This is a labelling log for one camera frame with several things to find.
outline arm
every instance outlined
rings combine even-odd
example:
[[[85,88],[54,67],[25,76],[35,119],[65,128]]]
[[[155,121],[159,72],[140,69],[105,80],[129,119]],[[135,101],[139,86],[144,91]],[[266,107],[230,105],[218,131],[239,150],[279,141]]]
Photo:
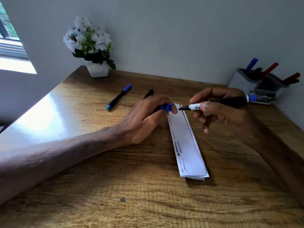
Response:
[[[139,101],[116,125],[78,137],[0,153],[0,204],[47,178],[98,153],[148,137],[162,118],[164,110],[152,112],[168,98]],[[175,106],[172,112],[177,113]]]
[[[222,122],[236,138],[261,155],[304,206],[304,159],[258,120],[248,106],[235,109],[208,101],[211,97],[242,95],[244,92],[234,88],[206,88],[190,100],[190,103],[202,102],[201,111],[195,111],[194,117],[203,123],[205,133],[209,133],[209,126],[215,120]]]

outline forearm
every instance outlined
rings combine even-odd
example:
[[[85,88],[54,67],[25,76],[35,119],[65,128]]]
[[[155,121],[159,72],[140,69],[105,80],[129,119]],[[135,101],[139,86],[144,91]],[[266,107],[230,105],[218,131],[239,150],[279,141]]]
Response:
[[[78,162],[125,145],[116,127],[0,153],[0,204]]]
[[[304,206],[304,159],[265,126],[254,149]]]

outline wooden desk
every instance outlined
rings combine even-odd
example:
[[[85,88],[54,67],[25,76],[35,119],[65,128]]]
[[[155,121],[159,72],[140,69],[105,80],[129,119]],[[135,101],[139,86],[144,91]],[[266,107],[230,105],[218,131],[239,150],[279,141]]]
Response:
[[[133,88],[111,112],[106,105]],[[201,82],[86,67],[0,135],[0,152],[114,125],[147,91],[187,104]],[[304,156],[304,133],[275,106],[252,105],[266,125]],[[220,123],[205,135],[187,112],[206,163],[206,181],[179,176],[167,120],[140,145],[90,158],[1,206],[0,227],[303,227],[303,210],[262,158]]]

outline white paper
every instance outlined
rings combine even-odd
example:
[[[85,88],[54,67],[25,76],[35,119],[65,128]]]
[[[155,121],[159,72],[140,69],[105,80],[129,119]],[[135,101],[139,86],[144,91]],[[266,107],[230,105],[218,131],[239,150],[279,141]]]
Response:
[[[175,104],[177,109],[182,105]],[[174,151],[181,177],[205,180],[209,177],[199,147],[196,143],[187,115],[178,110],[168,116]]]

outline left hand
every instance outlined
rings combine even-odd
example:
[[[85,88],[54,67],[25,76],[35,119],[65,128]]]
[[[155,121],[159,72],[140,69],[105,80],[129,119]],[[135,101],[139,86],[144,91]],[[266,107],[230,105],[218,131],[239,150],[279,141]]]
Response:
[[[159,121],[168,117],[165,110],[153,113],[156,107],[172,103],[167,97],[148,97],[135,104],[131,111],[116,125],[123,132],[124,145],[138,144],[145,140],[158,126]],[[171,112],[177,114],[172,106]]]

